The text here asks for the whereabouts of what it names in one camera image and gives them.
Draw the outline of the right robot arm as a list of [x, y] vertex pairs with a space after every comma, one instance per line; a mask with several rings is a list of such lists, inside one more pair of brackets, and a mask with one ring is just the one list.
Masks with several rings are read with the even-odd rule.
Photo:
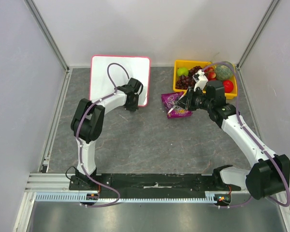
[[284, 191], [287, 194], [285, 205], [290, 204], [290, 159], [269, 149], [244, 122], [238, 109], [226, 102], [222, 82], [210, 81], [205, 93], [190, 87], [175, 106], [188, 111], [205, 110], [210, 119], [234, 140], [251, 166], [250, 170], [233, 166], [217, 168], [218, 174], [211, 179], [215, 189], [235, 185], [248, 190], [256, 200]]

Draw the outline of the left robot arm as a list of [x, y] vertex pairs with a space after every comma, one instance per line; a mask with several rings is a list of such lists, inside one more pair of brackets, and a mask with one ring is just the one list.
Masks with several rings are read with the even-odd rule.
[[114, 91], [96, 101], [82, 99], [75, 111], [71, 129], [78, 145], [78, 165], [75, 177], [80, 185], [91, 190], [96, 186], [95, 145], [104, 122], [104, 116], [123, 106], [134, 112], [138, 109], [139, 96], [144, 85], [137, 79], [130, 78], [127, 84], [115, 87]]

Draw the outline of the pink framed whiteboard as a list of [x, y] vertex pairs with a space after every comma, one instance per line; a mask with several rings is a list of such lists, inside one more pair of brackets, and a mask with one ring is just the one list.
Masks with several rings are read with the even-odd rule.
[[91, 58], [89, 99], [93, 101], [110, 94], [115, 86], [127, 84], [130, 77], [143, 84], [138, 105], [147, 106], [150, 66], [148, 57], [94, 55]]

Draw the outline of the orange capped marker pen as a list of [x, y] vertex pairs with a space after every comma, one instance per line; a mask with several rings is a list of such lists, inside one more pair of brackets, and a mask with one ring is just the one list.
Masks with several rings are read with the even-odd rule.
[[179, 109], [185, 109], [185, 108], [183, 108], [183, 107], [181, 107], [181, 106], [178, 105], [179, 100], [182, 99], [183, 97], [184, 97], [184, 94], [181, 95], [181, 96], [180, 96], [180, 97], [179, 97], [179, 98], [174, 102], [173, 107], [168, 111], [169, 114], [170, 114], [174, 109], [176, 109], [176, 108], [179, 108]]

